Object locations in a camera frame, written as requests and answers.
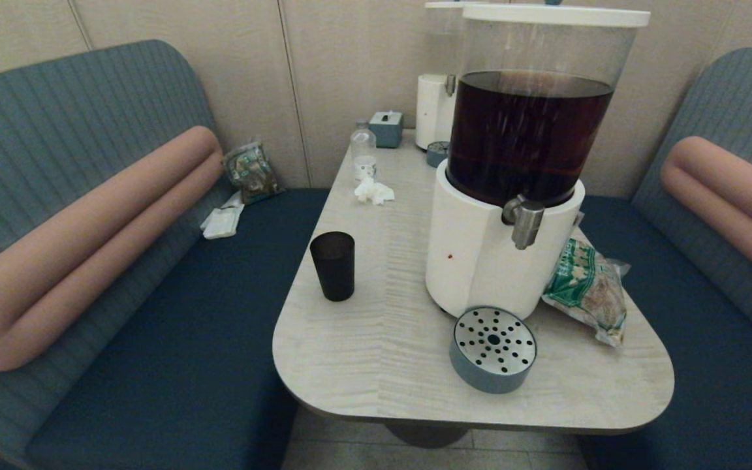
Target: teal tissue box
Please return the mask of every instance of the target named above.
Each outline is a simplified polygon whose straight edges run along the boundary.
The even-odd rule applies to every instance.
[[[402,113],[376,113],[370,119],[368,128],[376,134],[376,146],[381,149],[395,149],[402,142]]]

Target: white lid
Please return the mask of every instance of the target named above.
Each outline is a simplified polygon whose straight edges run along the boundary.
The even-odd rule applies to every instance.
[[[507,23],[564,24],[569,26],[644,27],[650,12],[609,8],[550,5],[466,5],[463,18]]]
[[[426,2],[426,8],[463,8],[467,5],[482,5],[486,2]]]

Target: metal spigot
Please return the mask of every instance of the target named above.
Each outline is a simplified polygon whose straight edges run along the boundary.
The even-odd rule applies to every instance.
[[[507,224],[512,224],[512,240],[516,249],[523,250],[535,243],[535,235],[544,217],[544,204],[519,195],[504,205],[502,215]]]
[[[447,75],[445,77],[445,93],[448,96],[451,96],[454,94],[454,90],[457,88],[457,77],[455,77],[453,74]]]

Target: black plastic cup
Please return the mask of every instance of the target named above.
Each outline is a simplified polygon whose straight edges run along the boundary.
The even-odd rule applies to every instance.
[[[321,290],[327,300],[340,302],[353,295],[356,242],[349,233],[327,232],[309,244]]]

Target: plastic water bottle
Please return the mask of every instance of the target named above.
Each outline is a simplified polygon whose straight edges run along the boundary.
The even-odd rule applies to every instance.
[[[356,184],[370,176],[376,180],[376,134],[368,129],[367,119],[356,119],[356,131],[350,136],[352,177]]]

